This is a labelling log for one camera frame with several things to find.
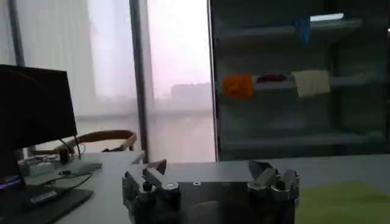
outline orange object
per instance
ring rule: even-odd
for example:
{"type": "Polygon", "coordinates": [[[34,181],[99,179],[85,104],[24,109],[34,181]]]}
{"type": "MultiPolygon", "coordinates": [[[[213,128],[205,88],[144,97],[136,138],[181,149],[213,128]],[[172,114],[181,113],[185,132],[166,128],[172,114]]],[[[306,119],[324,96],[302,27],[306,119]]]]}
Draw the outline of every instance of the orange object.
{"type": "Polygon", "coordinates": [[[251,75],[229,75],[223,83],[225,96],[233,99],[248,99],[253,96],[253,85],[251,75]]]}

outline cable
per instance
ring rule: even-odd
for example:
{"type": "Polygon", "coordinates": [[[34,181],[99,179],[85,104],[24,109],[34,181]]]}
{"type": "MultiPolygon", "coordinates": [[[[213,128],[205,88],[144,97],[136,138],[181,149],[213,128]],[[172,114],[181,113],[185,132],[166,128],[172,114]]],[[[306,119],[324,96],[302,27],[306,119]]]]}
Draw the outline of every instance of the cable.
{"type": "Polygon", "coordinates": [[[80,146],[79,146],[79,140],[76,135],[73,136],[74,142],[76,143],[77,146],[77,151],[79,152],[79,160],[81,160],[81,152],[80,152],[80,146]]]}
{"type": "Polygon", "coordinates": [[[82,184],[84,184],[87,180],[89,180],[93,176],[93,174],[92,173],[81,173],[81,174],[75,174],[75,175],[70,175],[70,176],[57,177],[57,178],[45,181],[43,183],[40,183],[40,184],[38,184],[38,186],[39,187],[44,187],[44,186],[47,186],[47,185],[52,185],[52,184],[54,184],[58,180],[68,180],[68,179],[73,179],[73,178],[82,177],[82,176],[87,176],[87,177],[84,180],[82,180],[80,183],[65,189],[66,191],[70,191],[70,190],[73,190],[73,189],[81,186],[82,184]]]}
{"type": "Polygon", "coordinates": [[[81,153],[81,155],[84,155],[85,151],[87,151],[87,147],[83,143],[81,143],[80,145],[84,147],[83,152],[81,153]]]}
{"type": "Polygon", "coordinates": [[[68,153],[71,154],[72,148],[66,142],[64,142],[62,139],[59,139],[59,141],[62,142],[62,144],[64,144],[66,146],[66,149],[68,149],[68,153]]]}

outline yellow cloth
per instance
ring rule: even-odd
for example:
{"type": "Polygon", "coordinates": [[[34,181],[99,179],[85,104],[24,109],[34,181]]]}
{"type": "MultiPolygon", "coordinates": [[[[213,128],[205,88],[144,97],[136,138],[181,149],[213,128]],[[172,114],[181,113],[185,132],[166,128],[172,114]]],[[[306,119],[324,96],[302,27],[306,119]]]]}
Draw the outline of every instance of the yellow cloth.
{"type": "Polygon", "coordinates": [[[329,74],[323,70],[293,72],[299,97],[329,93],[329,74]]]}

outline cabinet shelf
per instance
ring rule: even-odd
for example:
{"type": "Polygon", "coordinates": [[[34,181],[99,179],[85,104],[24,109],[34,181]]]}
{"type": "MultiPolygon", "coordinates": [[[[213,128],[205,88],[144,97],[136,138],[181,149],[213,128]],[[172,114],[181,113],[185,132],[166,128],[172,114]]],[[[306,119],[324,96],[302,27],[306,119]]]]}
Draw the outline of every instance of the cabinet shelf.
{"type": "MultiPolygon", "coordinates": [[[[351,34],[362,26],[361,19],[339,19],[331,21],[316,21],[311,23],[310,41],[337,42],[342,37],[351,34]]],[[[217,36],[217,43],[224,45],[229,43],[253,44],[258,41],[264,46],[272,43],[291,43],[302,40],[293,25],[278,27],[244,28],[226,31],[217,36]]]]}
{"type": "MultiPolygon", "coordinates": [[[[284,89],[294,89],[297,88],[297,85],[294,80],[285,80],[282,82],[266,82],[266,83],[256,83],[256,79],[259,77],[254,75],[253,77],[253,90],[254,91],[272,91],[272,90],[284,90],[284,89]]],[[[381,85],[384,83],[384,80],[376,79],[371,75],[357,74],[350,76],[340,76],[340,77],[329,77],[329,85],[331,88],[342,88],[342,87],[359,87],[367,85],[381,85]]],[[[219,87],[220,93],[222,94],[222,86],[219,87]]]]}
{"type": "Polygon", "coordinates": [[[359,135],[356,133],[348,132],[329,132],[312,135],[286,136],[275,138],[238,138],[222,141],[221,147],[224,150],[264,149],[316,145],[364,144],[384,141],[385,140],[383,137],[383,133],[380,131],[369,132],[366,135],[359,135]]]}

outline white curtain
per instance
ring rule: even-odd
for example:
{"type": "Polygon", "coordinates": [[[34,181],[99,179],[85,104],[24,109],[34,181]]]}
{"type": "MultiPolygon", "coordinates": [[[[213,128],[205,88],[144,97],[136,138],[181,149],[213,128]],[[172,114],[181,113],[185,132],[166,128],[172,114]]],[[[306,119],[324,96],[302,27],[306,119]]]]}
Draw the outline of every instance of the white curtain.
{"type": "Polygon", "coordinates": [[[129,1],[17,0],[17,7],[26,66],[68,72],[79,134],[138,133],[129,1]]]}
{"type": "Polygon", "coordinates": [[[0,64],[15,64],[7,0],[0,0],[0,64]]]}

